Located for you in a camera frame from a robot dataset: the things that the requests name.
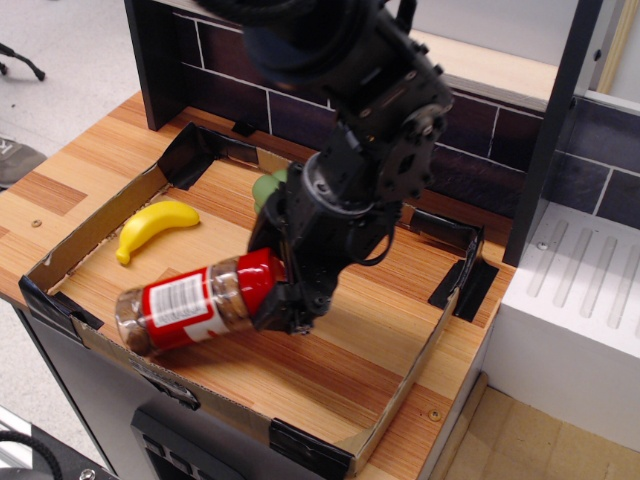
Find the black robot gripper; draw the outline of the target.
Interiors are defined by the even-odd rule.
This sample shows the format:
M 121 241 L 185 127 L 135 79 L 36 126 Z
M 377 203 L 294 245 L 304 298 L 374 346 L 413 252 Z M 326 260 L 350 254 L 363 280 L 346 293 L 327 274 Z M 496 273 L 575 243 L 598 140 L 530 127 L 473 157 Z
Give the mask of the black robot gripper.
M 269 248 L 284 264 L 278 282 L 252 316 L 257 331 L 307 334 L 324 316 L 341 272 L 386 256 L 372 252 L 393 241 L 401 203 L 385 201 L 351 172 L 334 179 L 316 161 L 291 164 L 287 181 L 261 208 L 248 251 Z

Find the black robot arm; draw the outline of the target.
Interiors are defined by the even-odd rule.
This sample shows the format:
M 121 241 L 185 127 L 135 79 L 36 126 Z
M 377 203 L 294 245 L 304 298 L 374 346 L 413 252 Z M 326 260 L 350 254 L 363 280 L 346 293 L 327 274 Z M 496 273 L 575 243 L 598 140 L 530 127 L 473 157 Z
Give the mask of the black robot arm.
M 251 250 L 286 269 L 252 317 L 257 330 L 309 331 L 338 278 L 388 254 L 403 203 L 430 183 L 430 157 L 452 96 L 425 46 L 408 33 L 416 5 L 380 1 L 208 1 L 239 24 L 258 71 L 327 98 L 337 123 L 321 151 L 290 165 L 261 207 Z

